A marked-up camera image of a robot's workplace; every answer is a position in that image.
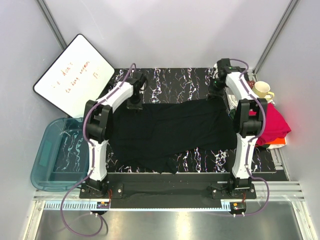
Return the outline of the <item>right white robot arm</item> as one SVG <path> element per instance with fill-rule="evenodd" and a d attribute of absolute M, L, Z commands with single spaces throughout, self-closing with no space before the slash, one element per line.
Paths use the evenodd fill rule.
<path fill-rule="evenodd" d="M 253 92 L 245 79 L 249 66 L 242 70 L 232 66 L 230 58 L 222 58 L 213 67 L 210 78 L 208 97 L 221 97 L 225 88 L 229 88 L 238 101 L 233 117 L 233 128 L 237 136 L 235 162 L 232 176 L 236 180 L 252 177 L 251 162 L 258 138 L 266 127 L 268 102 Z"/>

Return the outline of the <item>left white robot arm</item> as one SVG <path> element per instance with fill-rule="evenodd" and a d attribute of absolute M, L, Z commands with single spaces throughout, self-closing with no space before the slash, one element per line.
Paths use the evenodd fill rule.
<path fill-rule="evenodd" d="M 134 72 L 105 96 L 85 104 L 82 132 L 89 147 L 87 180 L 94 182 L 90 192 L 97 198 L 108 193 L 108 186 L 102 181 L 107 176 L 106 147 L 113 132 L 113 113 L 122 103 L 126 103 L 130 110 L 141 110 L 147 81 L 142 72 Z"/>

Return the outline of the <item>black t-shirt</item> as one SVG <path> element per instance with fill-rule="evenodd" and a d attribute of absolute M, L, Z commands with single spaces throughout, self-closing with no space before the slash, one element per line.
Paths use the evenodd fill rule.
<path fill-rule="evenodd" d="M 182 103 L 146 103 L 142 110 L 119 106 L 109 144 L 123 165 L 176 173 L 172 157 L 195 148 L 234 150 L 237 136 L 221 97 Z"/>

